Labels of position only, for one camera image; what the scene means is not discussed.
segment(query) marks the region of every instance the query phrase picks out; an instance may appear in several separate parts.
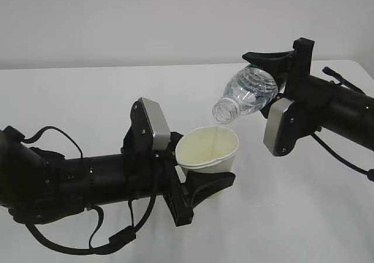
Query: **cup rim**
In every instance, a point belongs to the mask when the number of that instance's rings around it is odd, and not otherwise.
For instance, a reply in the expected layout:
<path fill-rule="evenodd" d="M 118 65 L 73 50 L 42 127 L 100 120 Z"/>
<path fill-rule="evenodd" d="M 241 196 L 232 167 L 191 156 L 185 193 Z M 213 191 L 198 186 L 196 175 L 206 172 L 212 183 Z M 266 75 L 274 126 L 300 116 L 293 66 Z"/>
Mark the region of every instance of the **cup rim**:
<path fill-rule="evenodd" d="M 230 152 L 229 154 L 227 154 L 227 155 L 225 155 L 225 156 L 223 156 L 223 157 L 220 157 L 220 158 L 213 159 L 213 160 L 208 161 L 208 162 L 201 162 L 201 163 L 199 163 L 199 164 L 181 164 L 181 163 L 179 163 L 179 162 L 178 162 L 178 157 L 176 156 L 176 154 L 177 154 L 177 149 L 178 149 L 178 146 L 179 146 L 180 142 L 181 142 L 181 141 L 182 141 L 182 140 L 183 140 L 183 139 L 184 139 L 188 134 L 193 133 L 194 131 L 197 131 L 197 130 L 200 130 L 200 129 L 208 129 L 208 128 L 212 128 L 212 127 L 219 127 L 219 128 L 226 129 L 226 130 L 232 132 L 232 133 L 235 135 L 236 140 L 237 140 L 237 142 L 238 142 L 236 148 L 235 148 L 232 152 Z M 217 164 L 219 164 L 220 162 L 222 162 L 222 161 L 224 161 L 224 160 L 228 160 L 229 158 L 231 158 L 232 156 L 234 156 L 234 155 L 236 154 L 238 148 L 239 148 L 239 145 L 240 145 L 239 137 L 237 136 L 237 134 L 236 134 L 233 130 L 229 129 L 228 127 L 224 127 L 224 126 L 203 126 L 203 127 L 198 127 L 198 128 L 196 128 L 196 129 L 191 130 L 189 133 L 187 133 L 185 136 L 183 136 L 183 137 L 179 140 L 179 142 L 178 142 L 178 144 L 176 145 L 176 148 L 175 148 L 175 158 L 176 158 L 176 162 L 178 163 L 178 165 L 180 165 L 181 167 L 184 167 L 184 168 L 186 168 L 186 169 L 199 169 L 199 168 L 202 168 L 202 167 L 204 167 L 204 166 L 210 166 L 210 167 L 212 167 L 212 166 L 217 165 Z"/>

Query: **robotic arm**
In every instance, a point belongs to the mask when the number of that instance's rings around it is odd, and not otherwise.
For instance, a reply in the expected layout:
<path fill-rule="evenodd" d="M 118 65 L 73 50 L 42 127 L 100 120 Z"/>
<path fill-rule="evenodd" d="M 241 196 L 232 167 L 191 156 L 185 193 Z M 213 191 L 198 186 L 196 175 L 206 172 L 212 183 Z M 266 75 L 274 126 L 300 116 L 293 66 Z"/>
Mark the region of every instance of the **robotic arm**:
<path fill-rule="evenodd" d="M 296 141 L 311 135 L 330 154 L 374 181 L 374 170 L 365 171 L 333 152 L 316 134 L 322 127 L 374 150 L 374 99 L 332 69 L 323 72 L 339 83 L 310 75 L 314 41 L 300 38 L 293 51 L 247 53 L 243 59 L 270 73 L 284 92 L 261 113 L 267 118 L 264 144 L 274 156 L 288 155 Z"/>
<path fill-rule="evenodd" d="M 136 238 L 147 221 L 157 195 L 162 195 L 176 226 L 190 224 L 193 208 L 212 194 L 232 186 L 231 172 L 203 174 L 189 171 L 181 183 L 175 170 L 175 147 L 183 135 L 170 132 L 158 103 L 140 98 L 131 109 L 131 127 L 120 154 L 84 158 L 78 145 L 63 131 L 45 127 L 35 136 L 8 126 L 0 131 L 0 205 L 25 224 L 33 236 L 54 251 L 73 255 L 111 254 Z M 79 149 L 81 158 L 65 160 L 60 153 L 27 148 L 48 129 L 60 131 Z M 99 205 L 150 197 L 141 220 L 111 236 L 109 243 L 92 247 L 103 221 Z M 46 239 L 35 224 L 95 209 L 99 224 L 89 248 L 63 247 Z"/>

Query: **silver metal plate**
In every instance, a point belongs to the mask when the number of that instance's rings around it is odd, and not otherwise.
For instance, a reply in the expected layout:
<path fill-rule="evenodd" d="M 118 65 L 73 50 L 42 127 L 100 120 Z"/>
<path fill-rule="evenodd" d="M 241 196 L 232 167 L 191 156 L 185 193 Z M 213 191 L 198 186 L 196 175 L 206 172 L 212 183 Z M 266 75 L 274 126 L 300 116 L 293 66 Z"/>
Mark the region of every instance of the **silver metal plate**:
<path fill-rule="evenodd" d="M 143 105 L 148 123 L 151 127 L 153 136 L 152 150 L 165 150 L 170 142 L 170 129 L 160 105 L 147 98 L 140 98 L 139 102 Z"/>
<path fill-rule="evenodd" d="M 270 107 L 264 134 L 264 144 L 274 156 L 279 156 L 277 152 L 279 136 L 282 131 L 285 115 L 292 103 L 293 101 L 287 98 L 281 98 Z"/>

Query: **water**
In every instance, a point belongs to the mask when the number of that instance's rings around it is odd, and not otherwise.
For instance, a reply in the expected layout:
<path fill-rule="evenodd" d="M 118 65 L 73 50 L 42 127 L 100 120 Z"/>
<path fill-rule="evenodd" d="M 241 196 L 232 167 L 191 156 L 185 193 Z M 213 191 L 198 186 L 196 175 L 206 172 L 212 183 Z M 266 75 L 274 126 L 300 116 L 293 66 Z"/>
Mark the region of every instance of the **water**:
<path fill-rule="evenodd" d="M 216 150 L 216 143 L 217 143 L 217 134 L 218 134 L 218 127 L 214 128 L 214 136 L 213 136 L 213 145 L 212 145 L 212 153 L 210 155 L 210 160 L 214 158 L 215 150 Z"/>
<path fill-rule="evenodd" d="M 214 118 L 228 124 L 238 116 L 252 114 L 278 93 L 273 77 L 264 70 L 247 66 L 227 83 L 222 98 L 213 107 Z"/>

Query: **black robotic arm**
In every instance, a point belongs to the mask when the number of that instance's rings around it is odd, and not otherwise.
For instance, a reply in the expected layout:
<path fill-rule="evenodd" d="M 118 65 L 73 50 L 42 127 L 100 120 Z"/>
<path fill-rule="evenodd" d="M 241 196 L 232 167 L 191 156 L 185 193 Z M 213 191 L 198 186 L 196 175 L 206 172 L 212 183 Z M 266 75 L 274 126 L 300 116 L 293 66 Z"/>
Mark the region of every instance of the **black robotic arm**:
<path fill-rule="evenodd" d="M 18 223 L 25 224 L 46 247 L 74 255 L 110 254 L 136 237 L 147 221 L 157 195 L 162 195 L 176 226 L 190 224 L 193 208 L 212 194 L 232 186 L 231 172 L 203 174 L 189 171 L 181 183 L 176 173 L 175 147 L 183 135 L 170 132 L 158 103 L 140 98 L 131 109 L 131 128 L 121 153 L 84 158 L 77 144 L 63 131 L 45 127 L 35 136 L 8 126 L 0 131 L 0 204 Z M 79 149 L 81 157 L 65 160 L 60 153 L 27 148 L 48 129 L 62 132 Z M 95 209 L 100 227 L 99 205 L 150 197 L 141 220 L 109 238 L 101 247 L 63 247 L 46 239 L 35 224 L 51 223 L 66 216 Z"/>

